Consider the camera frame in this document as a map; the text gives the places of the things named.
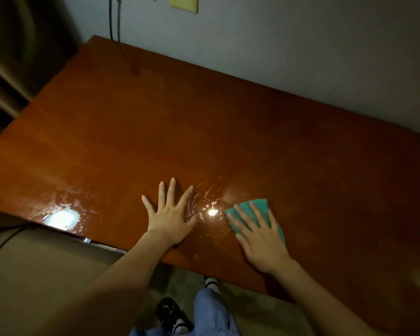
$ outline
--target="blue jeans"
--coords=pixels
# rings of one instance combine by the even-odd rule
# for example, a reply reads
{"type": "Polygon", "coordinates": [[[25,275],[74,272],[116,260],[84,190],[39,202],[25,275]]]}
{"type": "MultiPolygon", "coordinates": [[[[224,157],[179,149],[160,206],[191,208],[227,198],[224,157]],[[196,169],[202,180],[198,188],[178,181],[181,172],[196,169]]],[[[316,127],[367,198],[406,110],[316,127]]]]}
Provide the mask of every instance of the blue jeans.
{"type": "MultiPolygon", "coordinates": [[[[194,329],[190,336],[239,336],[235,319],[227,309],[221,295],[212,289],[199,291],[194,300],[194,329]]],[[[154,329],[137,330],[133,328],[129,336],[171,336],[159,324],[154,329]]]]}

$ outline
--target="gray wall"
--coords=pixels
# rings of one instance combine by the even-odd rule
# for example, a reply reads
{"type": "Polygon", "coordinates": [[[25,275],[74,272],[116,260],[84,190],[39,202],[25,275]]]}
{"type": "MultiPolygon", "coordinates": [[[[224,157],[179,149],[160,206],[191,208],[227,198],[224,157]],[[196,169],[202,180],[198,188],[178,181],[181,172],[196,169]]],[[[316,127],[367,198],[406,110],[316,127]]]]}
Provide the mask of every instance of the gray wall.
{"type": "MultiPolygon", "coordinates": [[[[107,0],[57,1],[79,42],[109,37],[107,0]]],[[[420,132],[420,0],[123,0],[121,38],[420,132]]]]}

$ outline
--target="green cloth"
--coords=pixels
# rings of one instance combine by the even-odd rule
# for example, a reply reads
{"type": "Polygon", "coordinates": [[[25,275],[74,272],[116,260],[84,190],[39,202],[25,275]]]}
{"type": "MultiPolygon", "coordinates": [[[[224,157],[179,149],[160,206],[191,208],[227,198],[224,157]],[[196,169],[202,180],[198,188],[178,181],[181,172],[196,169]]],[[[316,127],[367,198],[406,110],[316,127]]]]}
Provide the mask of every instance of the green cloth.
{"type": "MultiPolygon", "coordinates": [[[[268,226],[270,227],[270,220],[269,220],[269,213],[268,213],[268,204],[267,204],[267,199],[254,199],[254,200],[249,200],[248,202],[244,202],[240,204],[240,208],[247,213],[247,215],[252,218],[252,220],[255,222],[255,224],[257,224],[257,226],[260,226],[258,223],[258,219],[255,216],[255,214],[253,213],[251,207],[250,207],[250,203],[254,203],[255,206],[258,208],[258,210],[261,212],[263,218],[266,220],[266,223],[268,224],[268,226]]],[[[227,216],[228,213],[233,214],[233,216],[235,218],[237,218],[239,221],[241,221],[242,223],[246,224],[245,221],[241,218],[241,216],[238,214],[238,212],[236,212],[236,210],[234,208],[228,209],[224,211],[224,214],[227,216]]],[[[229,224],[232,228],[233,231],[235,231],[235,233],[239,233],[240,235],[242,235],[241,231],[239,230],[239,228],[237,228],[235,225],[233,225],[230,220],[229,220],[229,224]]],[[[285,237],[283,236],[283,231],[282,228],[279,226],[279,233],[280,233],[280,237],[283,240],[283,243],[285,243],[285,237]]]]}

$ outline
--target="electrical outlet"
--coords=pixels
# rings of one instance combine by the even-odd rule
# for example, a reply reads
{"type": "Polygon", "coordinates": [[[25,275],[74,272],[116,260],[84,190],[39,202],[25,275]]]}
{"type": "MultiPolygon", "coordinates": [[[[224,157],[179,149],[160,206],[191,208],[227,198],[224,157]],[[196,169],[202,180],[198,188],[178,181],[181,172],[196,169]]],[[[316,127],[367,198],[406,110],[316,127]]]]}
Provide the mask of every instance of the electrical outlet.
{"type": "Polygon", "coordinates": [[[197,0],[168,0],[171,7],[197,13],[197,0]]]}

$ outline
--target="orange wooden surface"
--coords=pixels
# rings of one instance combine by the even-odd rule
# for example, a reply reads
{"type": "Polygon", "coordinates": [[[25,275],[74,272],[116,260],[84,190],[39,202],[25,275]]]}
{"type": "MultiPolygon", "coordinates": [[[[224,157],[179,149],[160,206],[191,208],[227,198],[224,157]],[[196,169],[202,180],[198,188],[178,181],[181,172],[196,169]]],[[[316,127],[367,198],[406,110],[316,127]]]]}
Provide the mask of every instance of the orange wooden surface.
{"type": "Polygon", "coordinates": [[[420,334],[420,134],[93,37],[0,135],[0,211],[73,210],[64,229],[125,250],[172,176],[202,220],[165,262],[286,298],[222,215],[268,198],[309,274],[372,327],[420,334]]]}

